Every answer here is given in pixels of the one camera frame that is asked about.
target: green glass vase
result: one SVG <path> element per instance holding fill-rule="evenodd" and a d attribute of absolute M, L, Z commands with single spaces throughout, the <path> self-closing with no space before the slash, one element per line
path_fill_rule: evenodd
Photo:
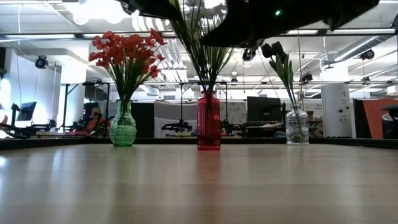
<path fill-rule="evenodd" d="M 131 101 L 118 102 L 118 114 L 112 121 L 110 137 L 114 146 L 132 146 L 136 140 L 136 121 L 131 115 Z"/>

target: wooden table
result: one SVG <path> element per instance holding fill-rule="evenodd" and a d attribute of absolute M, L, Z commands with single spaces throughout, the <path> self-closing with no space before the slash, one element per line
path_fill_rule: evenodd
<path fill-rule="evenodd" d="M 106 144 L 3 151 L 0 223 L 398 223 L 398 151 Z"/>

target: vase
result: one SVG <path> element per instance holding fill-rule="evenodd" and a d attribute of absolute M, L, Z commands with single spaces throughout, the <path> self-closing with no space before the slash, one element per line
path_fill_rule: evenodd
<path fill-rule="evenodd" d="M 118 102 L 118 113 L 112 121 L 110 137 L 114 146 L 132 146 L 136 140 L 136 121 L 131 115 L 131 101 Z"/>
<path fill-rule="evenodd" d="M 286 114 L 286 140 L 289 145 L 309 145 L 310 131 L 308 114 L 299 105 L 291 105 L 292 110 Z"/>
<path fill-rule="evenodd" d="M 220 100 L 214 91 L 203 91 L 198 100 L 198 150 L 220 150 L 221 121 Z"/>

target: black monitor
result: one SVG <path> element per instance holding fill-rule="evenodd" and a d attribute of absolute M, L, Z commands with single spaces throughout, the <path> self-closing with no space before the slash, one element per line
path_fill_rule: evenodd
<path fill-rule="evenodd" d="M 23 103 L 17 121 L 30 121 L 35 111 L 36 102 Z"/>
<path fill-rule="evenodd" d="M 248 121 L 282 121 L 280 99 L 248 96 Z"/>

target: red glass vase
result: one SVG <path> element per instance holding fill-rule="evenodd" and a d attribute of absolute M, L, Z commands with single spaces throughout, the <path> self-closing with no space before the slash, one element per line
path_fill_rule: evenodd
<path fill-rule="evenodd" d="M 220 100 L 213 91 L 203 91 L 198 100 L 198 150 L 220 150 Z"/>

